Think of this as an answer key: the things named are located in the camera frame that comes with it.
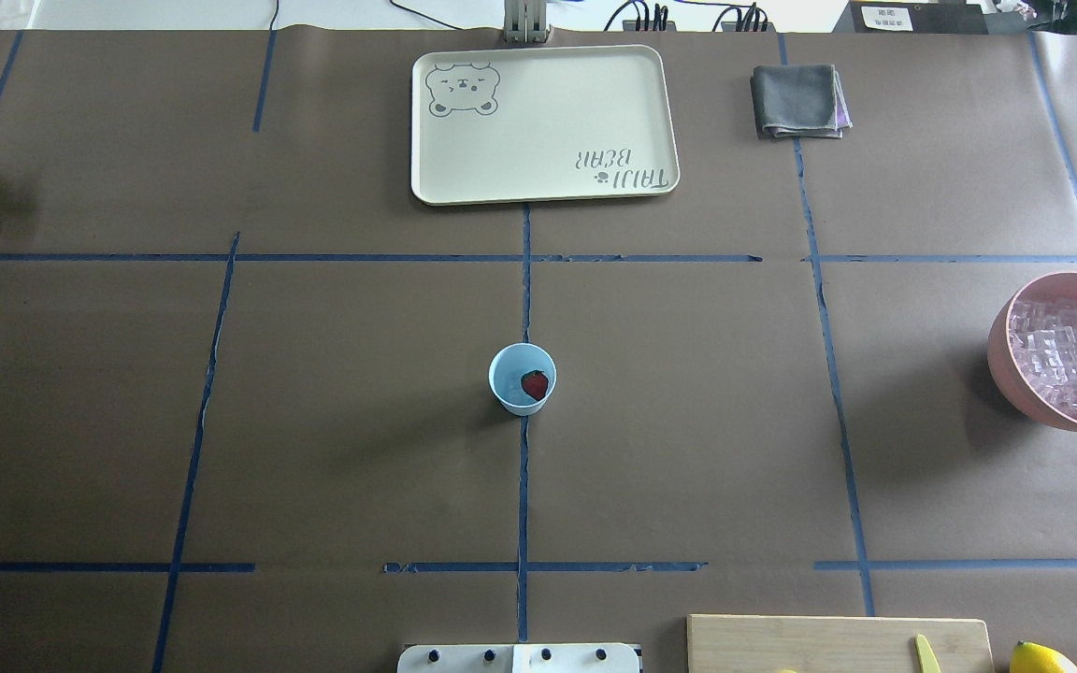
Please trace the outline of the red strawberry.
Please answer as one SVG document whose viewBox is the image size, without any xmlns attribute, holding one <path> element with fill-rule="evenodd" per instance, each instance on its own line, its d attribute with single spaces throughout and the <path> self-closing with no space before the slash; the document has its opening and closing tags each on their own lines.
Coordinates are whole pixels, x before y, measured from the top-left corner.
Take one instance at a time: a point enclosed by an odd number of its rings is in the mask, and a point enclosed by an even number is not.
<svg viewBox="0 0 1077 673">
<path fill-rule="evenodd" d="M 533 371 L 524 371 L 524 375 L 520 378 L 520 385 L 530 399 L 538 402 L 546 399 L 551 389 L 551 381 L 548 378 L 547 371 L 535 369 Z"/>
</svg>

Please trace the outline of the light blue plastic cup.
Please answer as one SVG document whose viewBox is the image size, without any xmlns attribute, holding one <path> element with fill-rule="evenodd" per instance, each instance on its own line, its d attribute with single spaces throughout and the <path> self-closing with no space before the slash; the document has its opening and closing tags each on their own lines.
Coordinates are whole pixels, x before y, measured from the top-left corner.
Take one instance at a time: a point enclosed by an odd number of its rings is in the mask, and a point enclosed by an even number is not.
<svg viewBox="0 0 1077 673">
<path fill-rule="evenodd" d="M 547 371 L 551 389 L 546 399 L 535 402 L 522 391 L 520 378 L 524 371 Z M 495 399 L 504 409 L 518 417 L 533 416 L 550 399 L 557 384 L 557 369 L 553 356 L 538 345 L 516 342 L 501 349 L 490 363 L 488 383 Z"/>
</svg>

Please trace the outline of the clear ice cubes pile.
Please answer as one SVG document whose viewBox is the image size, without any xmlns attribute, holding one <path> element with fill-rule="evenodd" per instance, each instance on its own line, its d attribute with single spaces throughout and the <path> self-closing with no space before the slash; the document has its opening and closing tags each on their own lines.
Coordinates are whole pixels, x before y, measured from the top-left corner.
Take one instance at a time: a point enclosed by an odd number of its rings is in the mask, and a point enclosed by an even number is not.
<svg viewBox="0 0 1077 673">
<path fill-rule="evenodd" d="M 1047 404 L 1077 419 L 1077 302 L 1016 302 L 1009 342 L 1023 379 Z"/>
</svg>

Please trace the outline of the cream bear tray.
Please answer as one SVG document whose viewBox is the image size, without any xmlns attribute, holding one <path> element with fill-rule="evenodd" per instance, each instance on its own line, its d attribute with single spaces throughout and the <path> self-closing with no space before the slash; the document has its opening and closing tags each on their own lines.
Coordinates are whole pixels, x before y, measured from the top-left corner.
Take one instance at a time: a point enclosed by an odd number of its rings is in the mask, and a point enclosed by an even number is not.
<svg viewBox="0 0 1077 673">
<path fill-rule="evenodd" d="M 423 204 L 658 196 L 680 178 L 665 64 L 645 44 L 412 64 L 410 186 Z"/>
</svg>

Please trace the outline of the wooden cutting board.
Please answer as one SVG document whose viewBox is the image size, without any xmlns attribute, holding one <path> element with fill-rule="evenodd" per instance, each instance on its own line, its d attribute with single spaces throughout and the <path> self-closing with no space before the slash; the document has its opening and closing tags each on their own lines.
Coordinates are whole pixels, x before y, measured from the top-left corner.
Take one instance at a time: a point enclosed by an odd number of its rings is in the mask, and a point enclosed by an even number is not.
<svg viewBox="0 0 1077 673">
<path fill-rule="evenodd" d="M 691 614 L 691 672 L 919 672 L 915 639 L 941 672 L 992 672 L 987 625 L 975 619 Z"/>
</svg>

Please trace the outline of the black box device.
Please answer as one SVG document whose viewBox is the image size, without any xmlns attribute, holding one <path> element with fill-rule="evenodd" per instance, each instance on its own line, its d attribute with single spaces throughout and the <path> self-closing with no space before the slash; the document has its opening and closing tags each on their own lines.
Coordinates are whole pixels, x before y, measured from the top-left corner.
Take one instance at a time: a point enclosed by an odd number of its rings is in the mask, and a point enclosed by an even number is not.
<svg viewBox="0 0 1077 673">
<path fill-rule="evenodd" d="M 987 36 L 984 17 L 969 1 L 847 1 L 833 33 Z"/>
</svg>

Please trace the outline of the yellow plastic knife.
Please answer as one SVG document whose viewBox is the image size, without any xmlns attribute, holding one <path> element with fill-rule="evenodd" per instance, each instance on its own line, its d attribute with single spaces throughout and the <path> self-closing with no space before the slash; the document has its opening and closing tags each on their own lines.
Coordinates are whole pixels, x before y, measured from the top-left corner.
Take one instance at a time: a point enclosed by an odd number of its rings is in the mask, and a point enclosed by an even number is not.
<svg viewBox="0 0 1077 673">
<path fill-rule="evenodd" d="M 914 647 L 920 673 L 941 673 L 941 665 L 937 660 L 936 653 L 931 646 L 931 639 L 918 634 L 914 636 Z"/>
</svg>

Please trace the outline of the pink bowl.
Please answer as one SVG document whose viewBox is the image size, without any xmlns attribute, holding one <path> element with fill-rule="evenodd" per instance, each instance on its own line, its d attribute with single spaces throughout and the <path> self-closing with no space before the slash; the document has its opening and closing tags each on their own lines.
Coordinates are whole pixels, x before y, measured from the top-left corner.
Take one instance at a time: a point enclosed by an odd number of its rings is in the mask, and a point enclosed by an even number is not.
<svg viewBox="0 0 1077 673">
<path fill-rule="evenodd" d="M 1026 359 L 1015 348 L 1018 333 L 1012 327 L 1015 316 L 1020 314 L 1022 302 L 1077 302 L 1077 272 L 1043 274 L 1023 285 L 1004 304 L 993 322 L 987 339 L 987 362 L 992 379 L 1005 399 L 1043 425 L 1077 432 L 1077 418 L 1068 410 L 1057 408 L 1053 402 L 1043 399 L 1039 384 L 1030 382 L 1023 371 Z"/>
</svg>

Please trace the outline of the yellow lemon lower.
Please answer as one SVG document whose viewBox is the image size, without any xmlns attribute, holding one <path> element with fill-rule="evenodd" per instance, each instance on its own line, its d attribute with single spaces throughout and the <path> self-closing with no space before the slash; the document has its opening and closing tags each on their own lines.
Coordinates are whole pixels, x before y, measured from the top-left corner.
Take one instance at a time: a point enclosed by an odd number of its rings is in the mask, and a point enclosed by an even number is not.
<svg viewBox="0 0 1077 673">
<path fill-rule="evenodd" d="M 1012 673 L 1077 673 L 1077 665 L 1063 651 L 1033 640 L 1017 640 L 1009 661 Z"/>
</svg>

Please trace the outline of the aluminium frame post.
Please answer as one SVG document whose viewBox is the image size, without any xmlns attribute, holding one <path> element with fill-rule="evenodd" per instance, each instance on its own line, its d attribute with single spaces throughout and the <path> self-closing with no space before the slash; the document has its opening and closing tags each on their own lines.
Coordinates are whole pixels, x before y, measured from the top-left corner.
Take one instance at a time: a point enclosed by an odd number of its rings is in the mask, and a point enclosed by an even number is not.
<svg viewBox="0 0 1077 673">
<path fill-rule="evenodd" d="M 546 0 L 505 0 L 503 39 L 509 44 L 544 44 L 551 33 Z"/>
</svg>

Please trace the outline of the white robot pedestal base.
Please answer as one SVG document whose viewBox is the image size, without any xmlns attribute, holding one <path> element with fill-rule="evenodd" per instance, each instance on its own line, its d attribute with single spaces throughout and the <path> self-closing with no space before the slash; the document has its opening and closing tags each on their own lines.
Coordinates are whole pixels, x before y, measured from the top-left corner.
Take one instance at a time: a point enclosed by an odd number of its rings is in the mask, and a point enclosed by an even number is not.
<svg viewBox="0 0 1077 673">
<path fill-rule="evenodd" d="M 640 647 L 621 642 L 415 644 L 397 672 L 642 672 Z"/>
</svg>

